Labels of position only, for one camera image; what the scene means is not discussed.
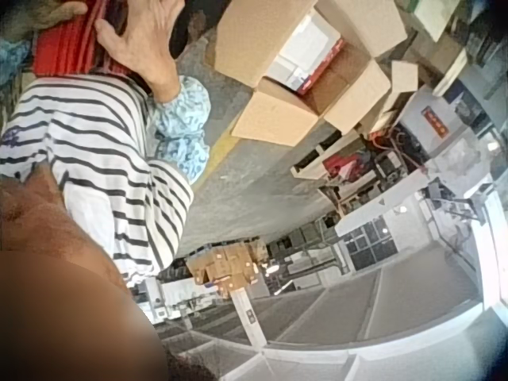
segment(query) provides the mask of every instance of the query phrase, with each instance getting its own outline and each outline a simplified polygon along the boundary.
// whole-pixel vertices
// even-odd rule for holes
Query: red object
[[[336,178],[339,175],[342,167],[352,163],[352,169],[348,174],[347,179],[351,183],[354,183],[357,179],[360,178],[363,170],[363,166],[361,165],[361,157],[357,153],[351,156],[340,156],[338,153],[330,156],[328,159],[323,160],[323,165],[325,166],[326,171],[329,173],[330,178]]]
[[[88,12],[43,31],[35,47],[33,72],[37,76],[87,74],[93,70],[128,74],[98,46],[94,23],[104,18],[113,0],[85,0]]]
[[[326,68],[332,63],[333,59],[339,54],[342,48],[345,45],[344,39],[339,39],[337,43],[333,46],[332,50],[325,57],[323,62],[317,67],[314,73],[307,78],[307,80],[300,86],[300,88],[296,91],[300,95],[305,95],[307,91],[318,81],[319,77],[323,74]]]

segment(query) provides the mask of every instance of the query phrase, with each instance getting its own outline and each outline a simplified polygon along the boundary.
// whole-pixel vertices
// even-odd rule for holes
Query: wrist
[[[147,78],[148,76],[144,78],[158,103],[170,102],[180,93],[181,86],[175,62],[167,63],[164,69],[158,71],[159,74],[154,78]]]
[[[158,103],[168,103],[180,94],[180,81],[178,76],[166,82],[147,82],[147,84],[152,90],[153,98]]]

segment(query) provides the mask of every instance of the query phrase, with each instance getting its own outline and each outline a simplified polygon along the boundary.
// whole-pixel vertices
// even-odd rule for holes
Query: striped shirt
[[[70,215],[111,255],[129,287],[169,266],[193,193],[146,159],[150,102],[125,77],[38,79],[4,128],[0,173],[25,181],[48,161]]]

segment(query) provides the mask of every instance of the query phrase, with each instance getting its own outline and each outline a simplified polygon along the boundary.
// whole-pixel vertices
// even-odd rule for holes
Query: window
[[[383,217],[342,237],[357,271],[397,254],[397,247]]]

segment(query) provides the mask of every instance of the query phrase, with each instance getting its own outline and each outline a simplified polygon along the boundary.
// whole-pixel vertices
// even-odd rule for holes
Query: gray floor
[[[205,48],[202,38],[180,60],[179,70],[198,78],[210,92],[206,142],[212,145],[252,91],[204,64]],[[295,148],[241,140],[196,192],[179,256],[210,242],[258,235],[271,240],[331,210],[316,191],[321,184],[295,179],[290,168],[334,130],[319,126]]]

